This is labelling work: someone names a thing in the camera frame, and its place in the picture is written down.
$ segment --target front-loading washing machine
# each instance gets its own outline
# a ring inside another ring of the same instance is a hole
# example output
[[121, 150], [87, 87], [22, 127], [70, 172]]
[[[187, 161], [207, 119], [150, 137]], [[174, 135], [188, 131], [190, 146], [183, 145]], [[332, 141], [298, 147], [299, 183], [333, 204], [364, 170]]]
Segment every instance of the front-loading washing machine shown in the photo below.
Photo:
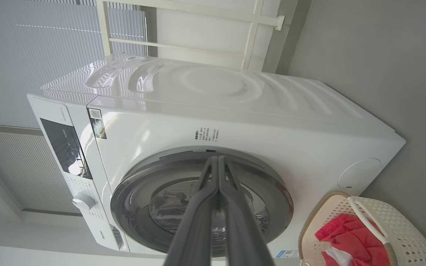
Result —
[[359, 195], [405, 143], [319, 81], [128, 54], [28, 99], [96, 242], [138, 254], [165, 256], [213, 155], [238, 169], [271, 254], [291, 257], [321, 197]]

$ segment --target brand logo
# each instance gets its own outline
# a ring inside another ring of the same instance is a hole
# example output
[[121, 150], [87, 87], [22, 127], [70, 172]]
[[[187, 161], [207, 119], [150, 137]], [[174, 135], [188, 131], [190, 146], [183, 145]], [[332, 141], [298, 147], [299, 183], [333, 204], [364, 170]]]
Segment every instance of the brand logo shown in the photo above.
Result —
[[62, 117], [64, 118], [64, 121], [66, 121], [67, 119], [65, 118], [65, 114], [64, 114], [64, 111], [62, 110], [62, 108], [60, 108], [60, 111], [62, 113]]

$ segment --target dial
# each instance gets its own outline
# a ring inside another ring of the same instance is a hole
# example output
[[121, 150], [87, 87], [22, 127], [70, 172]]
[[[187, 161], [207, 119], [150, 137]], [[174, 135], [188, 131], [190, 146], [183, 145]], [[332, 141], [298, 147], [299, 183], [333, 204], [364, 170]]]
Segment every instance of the dial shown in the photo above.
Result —
[[90, 196], [86, 195], [85, 193], [78, 193], [75, 197], [71, 200], [73, 202], [73, 205], [80, 209], [81, 211], [89, 211], [91, 208], [93, 208], [96, 205], [96, 202], [94, 199], [92, 199]]

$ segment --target qr code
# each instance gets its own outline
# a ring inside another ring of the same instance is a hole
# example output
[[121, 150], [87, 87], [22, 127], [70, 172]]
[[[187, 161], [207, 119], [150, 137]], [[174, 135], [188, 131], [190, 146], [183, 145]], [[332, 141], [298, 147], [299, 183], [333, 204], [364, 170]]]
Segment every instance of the qr code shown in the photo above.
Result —
[[93, 119], [101, 119], [101, 111], [98, 109], [89, 109], [90, 117]]

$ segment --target radiator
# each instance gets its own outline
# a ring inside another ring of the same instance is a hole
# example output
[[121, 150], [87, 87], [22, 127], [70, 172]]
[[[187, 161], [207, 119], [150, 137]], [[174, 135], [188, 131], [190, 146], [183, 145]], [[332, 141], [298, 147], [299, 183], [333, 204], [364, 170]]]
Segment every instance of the radiator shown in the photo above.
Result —
[[40, 130], [0, 126], [0, 182], [23, 210], [80, 213]]

